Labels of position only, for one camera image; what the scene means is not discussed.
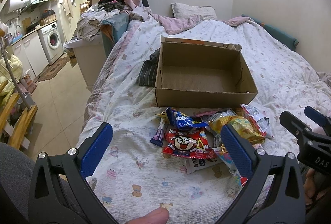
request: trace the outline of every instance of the tiled floor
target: tiled floor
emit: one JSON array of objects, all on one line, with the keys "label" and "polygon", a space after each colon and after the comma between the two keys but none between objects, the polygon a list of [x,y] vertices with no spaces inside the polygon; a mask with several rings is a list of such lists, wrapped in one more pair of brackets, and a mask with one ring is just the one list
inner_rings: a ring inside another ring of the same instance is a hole
[{"label": "tiled floor", "polygon": [[26,154],[34,161],[41,151],[50,156],[76,145],[82,130],[84,109],[90,92],[78,64],[68,62],[51,80],[38,82],[32,94],[38,111]]}]

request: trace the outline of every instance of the washing machine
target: washing machine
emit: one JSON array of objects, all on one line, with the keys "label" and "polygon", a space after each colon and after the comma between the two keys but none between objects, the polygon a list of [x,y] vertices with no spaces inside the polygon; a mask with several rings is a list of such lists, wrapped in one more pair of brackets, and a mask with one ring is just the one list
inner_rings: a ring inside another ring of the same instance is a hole
[{"label": "washing machine", "polygon": [[38,30],[38,35],[49,65],[51,65],[63,54],[57,23],[54,22],[41,28]]}]

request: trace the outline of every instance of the cardboard box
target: cardboard box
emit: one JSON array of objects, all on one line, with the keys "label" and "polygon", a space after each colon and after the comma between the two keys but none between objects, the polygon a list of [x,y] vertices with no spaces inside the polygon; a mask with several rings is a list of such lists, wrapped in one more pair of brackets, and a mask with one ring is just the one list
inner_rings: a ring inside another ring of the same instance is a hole
[{"label": "cardboard box", "polygon": [[47,18],[44,18],[44,19],[40,20],[40,26],[46,25],[46,24],[51,23],[52,21],[55,21],[55,20],[56,20],[56,15],[55,14],[50,15]]},{"label": "cardboard box", "polygon": [[240,107],[258,94],[240,45],[163,36],[161,42],[158,107]]}]

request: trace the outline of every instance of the gray trousers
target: gray trousers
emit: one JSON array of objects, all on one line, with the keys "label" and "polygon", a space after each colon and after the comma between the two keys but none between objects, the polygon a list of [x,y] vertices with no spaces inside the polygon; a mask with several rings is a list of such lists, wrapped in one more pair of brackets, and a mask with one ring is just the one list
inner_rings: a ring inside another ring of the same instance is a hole
[{"label": "gray trousers", "polygon": [[[23,215],[28,217],[29,190],[35,162],[27,157],[23,152],[0,143],[0,182],[8,197]],[[84,215],[79,207],[69,184],[61,180],[64,193],[72,208]]]}]

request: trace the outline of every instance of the bed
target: bed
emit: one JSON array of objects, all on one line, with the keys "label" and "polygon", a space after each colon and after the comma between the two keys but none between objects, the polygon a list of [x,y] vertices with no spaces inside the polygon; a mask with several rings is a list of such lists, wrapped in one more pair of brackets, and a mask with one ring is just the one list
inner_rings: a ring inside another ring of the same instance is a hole
[{"label": "bed", "polygon": [[[149,142],[156,133],[164,108],[156,106],[154,89],[137,82],[143,62],[168,36],[152,16],[141,23],[131,21],[109,55],[88,101],[83,131],[77,146],[92,136],[102,122],[112,125],[113,140],[93,176],[87,178],[94,192],[119,223],[143,216],[161,206],[170,212],[168,223],[214,223],[239,192],[225,165],[218,164],[186,173],[183,158],[163,155]],[[272,38],[249,20],[237,27],[223,22],[201,21],[194,28],[172,37],[235,43],[255,80],[259,94],[251,102],[270,120],[273,139],[263,144],[269,154],[298,154],[296,139],[279,123],[288,110],[316,128],[304,116],[305,106],[329,113],[331,88],[319,80],[299,54]],[[204,109],[180,109],[188,115]],[[255,208],[269,190],[269,179]]]}]

